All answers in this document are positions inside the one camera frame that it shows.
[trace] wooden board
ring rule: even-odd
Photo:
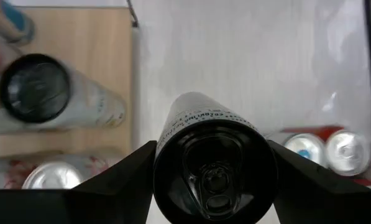
[[[74,129],[62,133],[0,136],[0,156],[29,152],[116,147],[131,152],[131,16],[127,8],[21,8],[33,18],[34,41],[25,53],[49,54],[120,94],[126,119],[114,129]]]

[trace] can top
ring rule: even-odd
[[[55,59],[28,54],[11,63],[2,74],[0,100],[7,112],[26,123],[56,118],[71,96],[70,78]]]
[[[25,180],[23,189],[72,189],[81,184],[79,171],[66,162],[47,162],[38,166]]]
[[[327,140],[326,157],[334,172],[352,176],[365,171],[370,162],[370,149],[362,137],[342,130]]]
[[[284,146],[321,166],[327,166],[323,155],[324,144],[312,134],[296,134]]]

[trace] white surface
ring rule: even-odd
[[[133,4],[140,19],[135,37],[135,149],[158,139],[171,103],[187,91],[207,94],[263,132],[340,123],[371,139],[362,0]],[[166,222],[152,202],[148,223]],[[274,211],[261,223],[278,223]]]

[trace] metal can rim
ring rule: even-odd
[[[364,155],[366,155],[363,159],[362,159],[362,163],[358,166],[358,169],[357,170],[353,170],[352,172],[349,172],[349,171],[341,171],[339,169],[337,169],[336,167],[334,167],[330,160],[329,160],[329,156],[328,156],[328,153],[329,153],[329,149],[328,149],[328,146],[329,146],[329,143],[333,140],[333,138],[335,138],[338,134],[342,134],[342,133],[349,133],[349,134],[353,134],[354,136],[358,137],[363,149],[364,149]],[[339,175],[343,175],[343,176],[346,176],[346,177],[352,177],[352,176],[355,176],[355,175],[358,175],[358,174],[361,174],[363,172],[365,172],[369,166],[369,163],[370,163],[370,160],[371,160],[371,150],[370,148],[368,147],[369,145],[367,144],[367,141],[359,134],[353,132],[353,131],[349,131],[347,129],[342,129],[342,130],[338,130],[334,133],[332,133],[330,135],[330,137],[327,139],[326,141],[326,145],[325,145],[325,148],[324,148],[324,154],[327,158],[327,163],[329,164],[329,167],[331,170],[333,170],[335,173],[339,174]]]
[[[323,167],[327,167],[328,166],[328,162],[327,162],[326,156],[324,154],[325,145],[324,145],[323,140],[319,136],[316,136],[316,135],[310,134],[310,133],[295,133],[290,138],[288,138],[287,140],[285,140],[285,142],[283,143],[283,146],[286,147],[286,145],[290,141],[292,141],[292,140],[294,140],[296,138],[302,138],[302,137],[307,138],[307,139],[313,139],[313,141],[316,142],[319,145],[319,147],[321,149],[320,150],[320,155],[319,155],[319,159],[321,161],[321,164],[319,164],[319,165],[321,165]]]
[[[29,174],[29,176],[25,179],[24,184],[22,184],[22,189],[32,189],[33,188],[32,184],[34,183],[34,180],[37,177],[37,175],[40,174],[43,170],[45,170],[46,168],[48,168],[52,165],[62,165],[62,166],[69,167],[74,173],[76,173],[76,175],[79,177],[81,183],[82,183],[82,181],[84,181],[83,176],[80,174],[79,170],[75,166],[73,166],[73,165],[71,165],[67,162],[50,161],[50,162],[44,162],[41,165],[37,166],[36,169],[34,169]]]

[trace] blue label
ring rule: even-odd
[[[302,149],[298,151],[297,153],[304,158],[311,159],[311,154],[306,149]]]

